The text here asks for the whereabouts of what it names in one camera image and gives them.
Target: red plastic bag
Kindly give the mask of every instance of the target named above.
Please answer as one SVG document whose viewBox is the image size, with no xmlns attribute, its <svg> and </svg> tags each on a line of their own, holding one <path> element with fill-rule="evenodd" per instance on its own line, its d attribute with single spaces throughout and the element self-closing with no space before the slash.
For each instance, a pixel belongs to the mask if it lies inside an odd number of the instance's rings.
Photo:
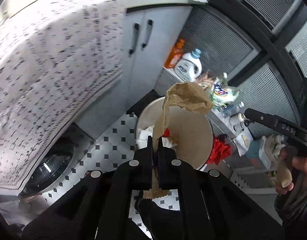
<svg viewBox="0 0 307 240">
<path fill-rule="evenodd" d="M 219 164 L 220 160 L 223 160 L 230 156 L 231 147 L 229 145 L 225 145 L 225 140 L 219 140 L 218 137 L 214 137 L 212 152 L 207 160 L 207 164 L 215 163 Z"/>
</svg>

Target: white plastic bottle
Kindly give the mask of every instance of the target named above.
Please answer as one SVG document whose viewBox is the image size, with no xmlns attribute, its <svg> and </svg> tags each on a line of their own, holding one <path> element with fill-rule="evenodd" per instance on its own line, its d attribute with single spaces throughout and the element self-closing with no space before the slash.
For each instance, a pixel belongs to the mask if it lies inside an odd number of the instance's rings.
<svg viewBox="0 0 307 240">
<path fill-rule="evenodd" d="M 200 76 L 202 67 L 199 60 L 201 51 L 194 49 L 190 53 L 186 53 L 182 56 L 181 60 L 175 66 L 175 73 L 183 81 L 195 81 Z"/>
</svg>

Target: cabinet door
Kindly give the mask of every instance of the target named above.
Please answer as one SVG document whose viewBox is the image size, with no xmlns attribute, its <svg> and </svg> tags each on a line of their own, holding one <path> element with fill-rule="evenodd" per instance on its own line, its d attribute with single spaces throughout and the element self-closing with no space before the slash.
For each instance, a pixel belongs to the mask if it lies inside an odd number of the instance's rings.
<svg viewBox="0 0 307 240">
<path fill-rule="evenodd" d="M 130 89 L 130 77 L 135 61 L 136 27 L 140 34 L 144 11 L 128 13 L 123 23 L 122 37 L 122 78 L 113 87 L 98 97 L 78 118 L 75 123 L 93 139 L 97 139 L 119 117 L 126 113 L 126 103 Z"/>
<path fill-rule="evenodd" d="M 137 45 L 127 108 L 154 88 L 190 11 L 190 6 L 146 10 Z"/>
</svg>

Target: water bottle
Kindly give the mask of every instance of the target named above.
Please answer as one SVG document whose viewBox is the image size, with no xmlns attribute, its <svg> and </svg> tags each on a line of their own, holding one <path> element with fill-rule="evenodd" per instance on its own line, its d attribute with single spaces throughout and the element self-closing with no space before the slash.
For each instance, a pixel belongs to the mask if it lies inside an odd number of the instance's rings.
<svg viewBox="0 0 307 240">
<path fill-rule="evenodd" d="M 226 109 L 223 110 L 222 117 L 223 118 L 231 117 L 231 116 L 239 113 L 239 111 L 243 107 L 244 107 L 244 103 L 243 102 L 232 104 L 232 105 L 228 106 Z"/>
</svg>

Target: black handle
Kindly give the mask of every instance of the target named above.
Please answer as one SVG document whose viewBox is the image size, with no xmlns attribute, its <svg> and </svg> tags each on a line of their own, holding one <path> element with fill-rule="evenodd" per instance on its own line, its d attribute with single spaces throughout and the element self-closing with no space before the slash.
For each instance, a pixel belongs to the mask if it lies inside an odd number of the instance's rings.
<svg viewBox="0 0 307 240">
<path fill-rule="evenodd" d="M 142 49 L 144 49 L 148 45 L 148 43 L 149 43 L 153 26 L 154 26 L 154 21 L 149 19 L 148 22 L 147 22 L 146 39 L 144 40 L 144 43 L 141 45 Z"/>
<path fill-rule="evenodd" d="M 134 24 L 134 32 L 131 49 L 129 49 L 129 57 L 135 52 L 135 47 L 137 46 L 138 38 L 139 38 L 139 28 L 140 25 L 138 23 Z"/>
</svg>

